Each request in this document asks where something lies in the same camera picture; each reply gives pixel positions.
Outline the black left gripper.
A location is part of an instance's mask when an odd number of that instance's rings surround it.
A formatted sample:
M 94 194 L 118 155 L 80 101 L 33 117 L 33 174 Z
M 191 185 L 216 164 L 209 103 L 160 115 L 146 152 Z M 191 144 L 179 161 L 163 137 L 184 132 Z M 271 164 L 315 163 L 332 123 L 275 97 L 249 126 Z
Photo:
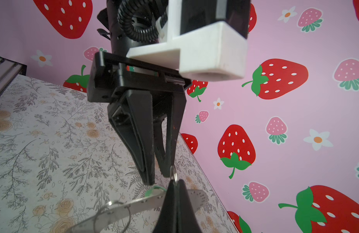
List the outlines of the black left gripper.
M 87 100 L 111 103 L 109 122 L 145 185 L 155 182 L 154 152 L 162 175 L 170 177 L 186 106 L 185 90 L 191 85 L 177 70 L 108 52 L 95 53 Z M 149 91 L 166 93 L 152 106 Z

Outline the clear acrylic keyring holder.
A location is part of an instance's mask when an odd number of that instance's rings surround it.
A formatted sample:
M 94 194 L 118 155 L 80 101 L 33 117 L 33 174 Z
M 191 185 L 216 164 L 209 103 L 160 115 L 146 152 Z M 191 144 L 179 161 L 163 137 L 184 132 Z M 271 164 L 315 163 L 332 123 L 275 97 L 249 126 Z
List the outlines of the clear acrylic keyring holder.
M 188 189 L 189 198 L 194 212 L 201 209 L 209 201 L 208 195 L 203 190 Z M 123 218 L 132 217 L 144 211 L 162 208 L 165 193 L 151 197 L 136 199 L 128 203 L 118 204 L 112 201 L 104 205 L 93 217 L 69 228 L 68 233 L 99 233 L 105 227 Z

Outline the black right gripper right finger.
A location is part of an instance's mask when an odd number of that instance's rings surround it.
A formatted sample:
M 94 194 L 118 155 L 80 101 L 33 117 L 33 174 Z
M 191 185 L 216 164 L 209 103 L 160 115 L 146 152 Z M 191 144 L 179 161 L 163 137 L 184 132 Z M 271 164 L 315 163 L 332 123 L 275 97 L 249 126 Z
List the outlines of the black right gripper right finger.
M 202 233 L 183 180 L 176 185 L 176 232 Z

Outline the silver key green tag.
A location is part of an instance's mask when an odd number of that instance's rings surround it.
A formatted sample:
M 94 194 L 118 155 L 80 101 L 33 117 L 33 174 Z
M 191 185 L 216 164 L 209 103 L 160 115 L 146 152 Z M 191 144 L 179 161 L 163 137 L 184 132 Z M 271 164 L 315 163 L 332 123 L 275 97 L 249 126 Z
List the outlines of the silver key green tag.
M 169 176 L 169 180 L 164 180 L 161 179 L 160 183 L 158 184 L 154 184 L 153 186 L 151 186 L 145 193 L 144 193 L 144 197 L 151 197 L 157 194 L 161 194 L 161 193 L 165 193 L 167 191 L 167 187 L 169 186 L 169 183 L 171 181 L 174 182 L 174 184 L 178 183 L 178 175 L 176 172 L 176 167 L 174 165 L 172 165 L 170 167 L 170 176 Z

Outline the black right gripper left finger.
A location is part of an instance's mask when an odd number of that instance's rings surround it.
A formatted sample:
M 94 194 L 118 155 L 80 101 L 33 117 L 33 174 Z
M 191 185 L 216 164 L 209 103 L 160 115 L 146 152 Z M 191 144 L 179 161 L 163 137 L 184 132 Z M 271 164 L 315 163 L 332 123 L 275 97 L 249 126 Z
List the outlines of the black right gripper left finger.
M 162 210 L 153 233 L 176 233 L 178 211 L 178 183 L 171 180 L 167 188 Z

